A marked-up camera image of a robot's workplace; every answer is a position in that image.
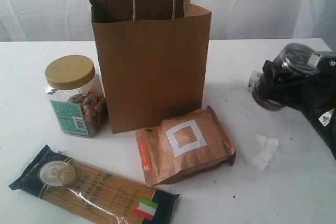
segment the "plastic packaging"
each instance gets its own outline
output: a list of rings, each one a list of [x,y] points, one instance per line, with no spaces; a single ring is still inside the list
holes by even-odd
[[[178,197],[55,153],[48,145],[9,187],[98,224],[168,224]]]
[[[62,131],[94,137],[108,113],[99,71],[92,60],[81,55],[65,56],[52,62],[45,75],[47,98]]]

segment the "round logo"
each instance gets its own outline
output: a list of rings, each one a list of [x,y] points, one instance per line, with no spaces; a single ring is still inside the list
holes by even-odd
[[[41,167],[38,174],[42,183],[51,187],[69,185],[76,176],[76,169],[64,161],[50,161]]]

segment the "fabric backdrop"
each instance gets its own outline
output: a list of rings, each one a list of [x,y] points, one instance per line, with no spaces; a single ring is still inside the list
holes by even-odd
[[[336,0],[192,0],[211,39],[322,38],[336,50]],[[93,40],[89,0],[0,0],[0,41]]]

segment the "yellow lid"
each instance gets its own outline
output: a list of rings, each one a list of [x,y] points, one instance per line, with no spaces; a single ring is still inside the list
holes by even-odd
[[[95,74],[92,60],[83,55],[59,58],[50,63],[45,71],[49,85],[58,90],[80,88],[89,83]]]

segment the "barcode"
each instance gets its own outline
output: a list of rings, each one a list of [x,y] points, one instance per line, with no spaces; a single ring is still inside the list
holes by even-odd
[[[84,126],[82,118],[73,116],[72,119],[73,119],[73,122],[75,123],[76,128],[80,130],[85,130],[85,126]]]

